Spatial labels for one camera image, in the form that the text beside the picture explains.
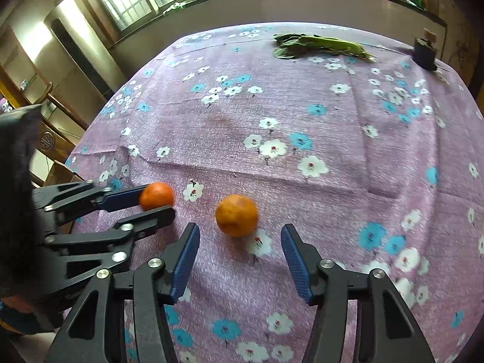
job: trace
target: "metal screw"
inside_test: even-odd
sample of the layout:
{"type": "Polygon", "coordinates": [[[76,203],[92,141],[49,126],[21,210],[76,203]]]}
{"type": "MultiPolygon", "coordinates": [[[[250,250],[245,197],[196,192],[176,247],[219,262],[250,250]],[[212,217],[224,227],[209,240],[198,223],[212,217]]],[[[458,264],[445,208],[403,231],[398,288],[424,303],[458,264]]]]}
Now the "metal screw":
{"type": "Polygon", "coordinates": [[[331,269],[335,263],[331,260],[331,259],[323,259],[319,265],[322,267],[322,268],[325,268],[325,269],[331,269]]]}
{"type": "Polygon", "coordinates": [[[119,251],[118,253],[114,253],[111,259],[113,262],[121,262],[124,261],[128,256],[124,251],[119,251]]]}
{"type": "Polygon", "coordinates": [[[96,273],[97,278],[106,278],[110,274],[108,269],[101,269],[96,273]]]}
{"type": "Polygon", "coordinates": [[[161,260],[160,258],[153,258],[150,259],[148,262],[148,266],[150,268],[159,268],[161,265],[163,265],[163,260],[161,260]]]}
{"type": "Polygon", "coordinates": [[[385,278],[385,272],[382,269],[374,269],[372,273],[375,278],[385,278]]]}
{"type": "Polygon", "coordinates": [[[133,228],[134,227],[133,227],[132,224],[123,224],[123,225],[121,225],[121,230],[124,231],[124,232],[130,231],[133,228]]]}

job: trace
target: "floral tablecloth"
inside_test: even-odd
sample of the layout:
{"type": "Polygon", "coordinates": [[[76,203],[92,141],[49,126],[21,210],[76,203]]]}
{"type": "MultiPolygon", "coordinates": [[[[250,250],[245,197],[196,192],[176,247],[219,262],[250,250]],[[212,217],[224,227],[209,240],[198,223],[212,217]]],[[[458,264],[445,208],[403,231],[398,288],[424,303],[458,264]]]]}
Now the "floral tablecloth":
{"type": "MultiPolygon", "coordinates": [[[[175,191],[173,227],[139,241],[132,267],[188,222],[201,228],[185,294],[165,307],[180,361],[301,361],[315,308],[287,268],[285,223],[346,269],[384,269],[435,358],[455,358],[484,313],[484,122],[459,76],[438,66],[427,72],[410,46],[360,30],[243,25],[178,40],[106,104],[67,163],[101,186],[163,181],[175,191]],[[360,42],[375,61],[276,59],[276,33],[360,42]],[[229,194],[257,203],[248,239],[217,228],[216,204],[229,194]]],[[[76,228],[103,230],[139,211],[101,211],[76,228]]],[[[129,303],[126,316],[136,361],[129,303]]]]}

